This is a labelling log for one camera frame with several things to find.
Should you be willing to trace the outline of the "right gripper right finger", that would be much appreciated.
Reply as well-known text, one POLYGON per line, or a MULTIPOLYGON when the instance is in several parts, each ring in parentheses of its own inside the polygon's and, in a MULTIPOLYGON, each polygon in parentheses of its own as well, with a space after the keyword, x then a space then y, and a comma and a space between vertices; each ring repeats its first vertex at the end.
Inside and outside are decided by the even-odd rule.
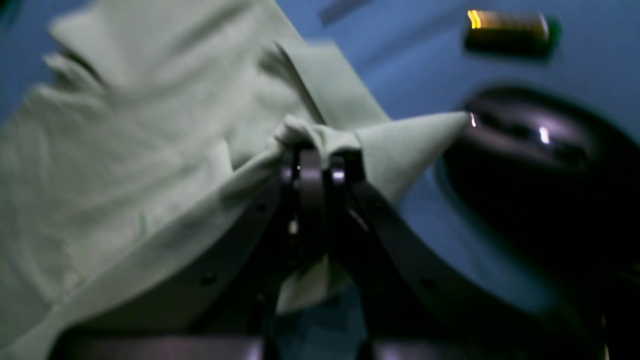
POLYGON ((429 248, 366 180, 359 153, 327 174, 332 258, 356 285, 367 337, 359 360, 602 360, 596 335, 530 315, 429 248))

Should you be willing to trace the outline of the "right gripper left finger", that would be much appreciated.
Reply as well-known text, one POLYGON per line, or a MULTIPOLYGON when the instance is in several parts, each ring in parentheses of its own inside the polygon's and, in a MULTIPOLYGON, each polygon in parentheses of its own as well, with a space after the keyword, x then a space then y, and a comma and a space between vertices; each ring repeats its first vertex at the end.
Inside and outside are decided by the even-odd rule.
POLYGON ((72 326, 52 360, 276 360, 281 284, 323 253, 318 150, 289 150, 235 223, 151 289, 72 326))

